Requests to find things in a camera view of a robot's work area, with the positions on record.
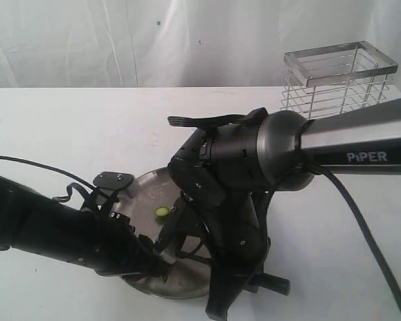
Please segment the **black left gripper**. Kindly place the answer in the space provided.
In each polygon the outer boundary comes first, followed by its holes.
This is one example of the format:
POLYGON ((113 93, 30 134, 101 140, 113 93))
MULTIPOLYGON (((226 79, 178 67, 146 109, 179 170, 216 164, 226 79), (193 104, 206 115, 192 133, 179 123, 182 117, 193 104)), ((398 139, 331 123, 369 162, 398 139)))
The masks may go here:
POLYGON ((116 212, 100 219, 93 247, 84 255, 84 266, 101 276, 155 278, 169 274, 172 268, 155 250, 153 240, 137 235, 130 218, 116 212))

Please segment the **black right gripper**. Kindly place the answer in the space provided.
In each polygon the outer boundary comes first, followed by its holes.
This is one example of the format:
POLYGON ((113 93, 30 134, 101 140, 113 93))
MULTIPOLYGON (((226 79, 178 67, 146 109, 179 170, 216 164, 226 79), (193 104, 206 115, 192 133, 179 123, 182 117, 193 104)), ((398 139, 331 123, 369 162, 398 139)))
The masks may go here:
MULTIPOLYGON (((200 204, 211 240, 214 263, 211 266, 209 298, 205 312, 209 318, 227 318, 228 310, 251 281, 249 274, 263 253, 263 241, 251 193, 230 193, 217 206, 200 204)), ((271 274, 253 277, 256 286, 288 296, 290 281, 271 274)))

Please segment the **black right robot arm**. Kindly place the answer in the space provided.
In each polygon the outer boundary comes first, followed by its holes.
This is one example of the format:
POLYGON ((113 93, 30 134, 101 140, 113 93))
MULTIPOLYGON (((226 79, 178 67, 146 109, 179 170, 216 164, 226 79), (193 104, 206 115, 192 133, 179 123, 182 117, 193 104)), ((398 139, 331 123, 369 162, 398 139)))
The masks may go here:
POLYGON ((192 128, 168 164, 186 209, 201 222, 210 253, 206 314, 226 320, 243 290, 289 293, 289 282, 265 274, 271 246, 267 211, 278 191, 298 191, 327 177, 351 209, 401 313, 401 289, 359 207, 337 174, 401 175, 401 98, 326 118, 292 110, 211 118, 171 116, 192 128))

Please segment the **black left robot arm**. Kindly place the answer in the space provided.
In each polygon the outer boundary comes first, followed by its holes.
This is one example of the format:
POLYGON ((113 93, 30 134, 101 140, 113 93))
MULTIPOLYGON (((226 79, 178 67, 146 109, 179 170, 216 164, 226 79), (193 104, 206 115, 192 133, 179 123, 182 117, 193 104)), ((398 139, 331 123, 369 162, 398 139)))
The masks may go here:
POLYGON ((136 236, 129 218, 112 217, 117 192, 97 203, 99 190, 87 193, 80 210, 0 176, 0 251, 14 248, 94 270, 100 276, 166 278, 171 265, 136 236))

